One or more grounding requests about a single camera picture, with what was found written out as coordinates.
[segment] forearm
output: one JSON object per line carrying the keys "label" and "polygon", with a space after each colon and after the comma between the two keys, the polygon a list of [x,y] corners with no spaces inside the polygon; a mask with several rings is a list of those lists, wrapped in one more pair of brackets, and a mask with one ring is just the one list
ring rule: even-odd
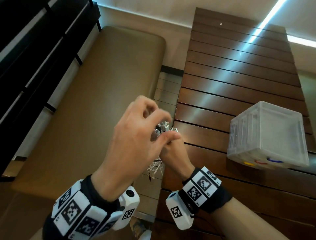
{"label": "forearm", "polygon": [[288,239],[235,198],[212,215],[227,239]]}

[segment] wire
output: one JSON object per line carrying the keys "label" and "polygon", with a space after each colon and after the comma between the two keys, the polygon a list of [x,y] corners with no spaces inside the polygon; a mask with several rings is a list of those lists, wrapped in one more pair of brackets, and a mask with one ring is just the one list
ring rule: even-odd
{"label": "wire", "polygon": [[194,218],[199,218],[199,219],[206,221],[209,225],[212,226],[212,228],[214,228],[215,232],[221,237],[221,239],[224,240],[223,236],[217,231],[216,227],[214,227],[209,221],[207,221],[206,219],[204,219],[200,216],[196,216],[196,215],[194,215]]}

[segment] wooden table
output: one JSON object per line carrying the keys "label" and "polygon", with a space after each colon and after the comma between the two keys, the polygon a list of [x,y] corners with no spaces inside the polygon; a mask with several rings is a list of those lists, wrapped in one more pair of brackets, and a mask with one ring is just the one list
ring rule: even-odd
{"label": "wooden table", "polygon": [[[175,115],[190,160],[218,175],[232,195],[289,239],[316,236],[316,144],[308,111],[283,27],[196,9]],[[226,158],[230,120],[258,101],[302,113],[309,168],[257,170]],[[166,207],[171,191],[182,188],[166,168],[153,240],[220,239],[206,222],[177,229]],[[200,211],[216,226],[211,216]]]}

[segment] tan cushion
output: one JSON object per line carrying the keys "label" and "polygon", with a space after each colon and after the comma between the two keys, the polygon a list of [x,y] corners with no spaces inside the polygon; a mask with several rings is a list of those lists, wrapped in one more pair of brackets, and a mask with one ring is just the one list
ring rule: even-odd
{"label": "tan cushion", "polygon": [[164,52],[159,36],[103,28],[12,187],[57,199],[92,174],[129,103],[153,98]]}

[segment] translucent storage box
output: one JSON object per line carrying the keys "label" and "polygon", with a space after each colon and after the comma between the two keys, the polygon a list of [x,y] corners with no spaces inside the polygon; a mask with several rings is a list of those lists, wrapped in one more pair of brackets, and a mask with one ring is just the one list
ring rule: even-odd
{"label": "translucent storage box", "polygon": [[231,120],[227,157],[259,169],[309,166],[302,114],[258,102]]}

